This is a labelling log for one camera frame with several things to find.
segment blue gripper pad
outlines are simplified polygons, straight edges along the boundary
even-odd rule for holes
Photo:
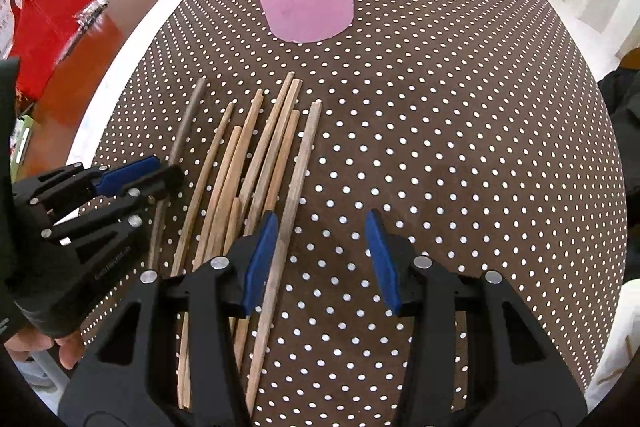
[[[258,245],[244,274],[244,295],[242,308],[246,316],[251,315],[262,296],[262,289],[269,274],[271,259],[276,249],[278,238],[278,218],[270,212],[260,223]]]
[[[148,156],[124,167],[108,171],[100,179],[100,183],[95,185],[95,192],[98,196],[113,198],[120,193],[124,185],[157,171],[161,166],[162,164],[156,156]]]
[[[380,293],[382,293],[389,309],[398,315],[401,306],[398,272],[391,259],[391,252],[386,241],[385,225],[383,225],[377,210],[370,210],[367,213],[364,231]]]

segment person's hand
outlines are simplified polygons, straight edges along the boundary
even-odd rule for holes
[[[34,326],[26,326],[6,341],[4,347],[12,359],[23,362],[28,358],[30,351],[49,349],[53,347],[53,342]],[[66,369],[73,368],[84,355],[80,331],[75,331],[63,339],[56,339],[55,342],[60,346],[60,363]]]

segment chopstick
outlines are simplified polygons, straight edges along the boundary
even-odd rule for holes
[[[278,291],[280,289],[280,280],[284,271],[287,260],[287,250],[293,232],[293,226],[300,204],[300,194],[305,182],[306,167],[313,149],[316,130],[318,129],[318,121],[322,111],[322,103],[314,102],[311,104],[311,110],[306,118],[305,131],[298,150],[298,159],[289,184],[289,192],[282,214],[282,222],[280,231],[278,232],[278,240],[276,249],[271,261],[271,269],[267,280],[267,287],[264,292],[264,300],[262,302],[262,311],[258,321],[258,331],[254,344],[254,353],[249,369],[249,380],[246,388],[246,404],[250,413],[254,409],[255,397],[258,393],[258,384],[264,363],[264,354],[269,340],[271,321],[275,311]]]
[[[273,130],[278,123],[278,117],[280,116],[282,106],[284,105],[285,98],[287,97],[287,93],[289,92],[289,87],[291,85],[291,81],[293,80],[293,75],[293,71],[289,71],[282,83],[282,87],[280,88],[280,92],[278,93],[276,103],[273,105],[273,109],[271,109],[269,118],[264,125],[264,129],[262,130],[262,134],[260,135],[260,140],[258,141],[258,145],[255,148],[254,155],[252,156],[251,162],[249,163],[249,168],[247,169],[246,176],[244,177],[244,182],[242,182],[242,188],[240,189],[239,195],[241,201],[239,219],[240,223],[244,221],[244,214],[249,207],[249,201],[252,194],[254,193],[254,186],[256,180],[258,179],[258,174],[260,173],[262,160],[264,160],[264,155],[267,152],[267,147],[269,146],[271,136],[273,136]]]
[[[216,183],[211,190],[211,197],[209,198],[209,205],[207,206],[207,213],[205,220],[200,230],[200,241],[198,243],[198,249],[196,250],[196,257],[193,260],[193,271],[197,270],[201,265],[204,258],[204,252],[206,250],[207,238],[209,237],[209,229],[213,221],[213,215],[220,199],[220,192],[222,185],[226,178],[229,165],[231,165],[231,159],[233,158],[236,146],[242,128],[235,126],[229,141],[226,145],[225,155],[222,158],[220,167],[218,168],[218,175],[216,177]],[[189,313],[184,314],[184,320],[182,321],[182,332],[180,334],[180,352],[178,354],[178,404],[182,407],[188,407],[187,403],[190,400],[190,382],[187,376],[189,366]]]
[[[195,223],[196,216],[198,215],[200,200],[202,199],[204,189],[207,186],[209,173],[211,172],[213,161],[216,159],[216,154],[218,153],[220,142],[222,142],[222,137],[225,134],[226,125],[231,119],[231,113],[234,110],[234,105],[234,102],[229,102],[229,104],[226,106],[225,112],[222,115],[222,120],[220,120],[213,140],[211,140],[211,145],[209,146],[207,157],[202,164],[202,169],[200,170],[200,175],[198,176],[196,187],[193,189],[193,196],[191,197],[191,201],[189,203],[187,215],[184,218],[184,224],[182,226],[182,230],[180,231],[178,246],[175,249],[174,264],[171,269],[171,277],[179,275],[180,270],[182,270],[182,265],[184,263],[184,253],[186,250],[188,250],[189,243],[191,242],[191,230],[193,229],[193,224]]]
[[[244,235],[251,235],[254,233],[258,220],[264,211],[264,201],[267,197],[269,185],[271,184],[273,168],[278,159],[278,153],[280,152],[280,146],[284,139],[287,122],[289,121],[292,109],[296,104],[300,87],[302,87],[302,80],[298,78],[294,79],[289,87],[287,98],[284,101],[280,117],[278,118],[278,123],[276,124],[273,137],[269,144],[264,164],[262,165],[262,170],[260,171],[260,178],[258,179],[258,184],[255,188],[254,199],[251,203],[249,215],[244,226]],[[249,320],[249,317],[246,319],[240,319],[236,326],[234,352],[238,367],[240,367],[242,363],[242,356],[244,355],[244,344],[246,344],[246,336],[249,330]]]
[[[226,174],[225,184],[223,185],[222,192],[220,193],[220,201],[216,207],[216,213],[214,214],[213,224],[209,231],[209,240],[207,241],[207,250],[204,257],[204,261],[209,261],[213,257],[216,257],[222,253],[222,248],[225,241],[226,226],[229,219],[229,212],[231,211],[231,204],[238,192],[238,184],[240,182],[240,176],[242,175],[242,166],[246,160],[246,154],[249,149],[249,142],[254,133],[255,123],[258,119],[260,108],[262,107],[262,90],[258,89],[254,97],[254,101],[249,110],[249,114],[244,121],[242,127],[242,134],[238,140],[238,147],[234,152],[234,157],[231,161],[231,166]]]
[[[273,132],[273,137],[271,138],[269,149],[264,159],[262,170],[260,171],[258,184],[255,187],[254,199],[251,203],[249,215],[244,226],[244,235],[251,235],[254,233],[255,227],[260,221],[260,216],[262,215],[262,209],[264,207],[264,200],[267,197],[267,190],[269,188],[269,183],[271,182],[273,167],[276,163],[276,159],[278,158],[278,152],[280,151],[280,145],[284,137],[287,121],[289,121],[289,115],[296,104],[300,87],[302,87],[302,80],[295,78],[289,87],[287,98],[284,101],[284,107],[282,108],[282,112],[278,118],[276,129]]]
[[[285,167],[289,160],[289,153],[291,151],[291,145],[293,143],[294,136],[296,135],[296,127],[298,126],[298,119],[300,118],[300,111],[291,111],[289,122],[287,123],[287,130],[285,132],[282,146],[278,152],[278,159],[276,161],[275,168],[273,169],[273,176],[267,192],[267,197],[264,202],[263,212],[271,210],[272,212],[276,207],[276,200],[278,193],[280,192],[280,186],[282,185],[282,178],[284,176]],[[242,364],[242,357],[244,357],[244,346],[246,346],[246,338],[249,333],[249,318],[240,319],[236,327],[236,335],[234,338],[234,353],[236,355],[236,363],[238,368]]]
[[[202,93],[204,92],[205,87],[207,86],[207,77],[201,77],[197,83],[196,87],[193,89],[191,93],[191,98],[189,99],[189,105],[184,110],[182,114],[182,120],[180,121],[180,125],[178,126],[178,131],[175,134],[175,140],[171,147],[171,151],[169,152],[169,165],[176,165],[178,161],[180,161],[180,155],[182,154],[182,148],[184,147],[187,131],[191,126],[191,121],[196,113],[196,109],[198,107],[198,102],[202,98]],[[169,207],[168,199],[158,201],[156,204],[156,211],[154,213],[154,223],[151,228],[151,240],[149,241],[149,257],[147,262],[147,267],[152,270],[158,270],[158,255],[161,249],[162,243],[162,232],[164,232],[164,215],[166,214],[166,210]]]

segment screw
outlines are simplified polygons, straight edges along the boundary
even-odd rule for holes
[[[227,266],[229,266],[229,260],[222,255],[219,255],[211,259],[211,267],[215,270],[222,270]]]
[[[433,264],[433,261],[425,255],[419,255],[418,257],[414,257],[414,266],[416,268],[427,269],[427,268],[431,268],[432,264]]]
[[[129,216],[129,219],[127,219],[129,221],[129,224],[134,228],[134,229],[138,229],[139,227],[142,226],[142,219],[140,218],[140,216]]]
[[[143,284],[149,284],[158,278],[158,274],[153,270],[146,270],[140,274],[140,280]]]
[[[484,274],[484,278],[491,284],[500,284],[500,282],[502,282],[502,275],[496,270],[489,270]]]

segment wooden table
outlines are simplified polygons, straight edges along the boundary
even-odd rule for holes
[[[55,69],[36,104],[33,136],[18,179],[63,166],[95,90],[132,31],[158,0],[109,0]]]

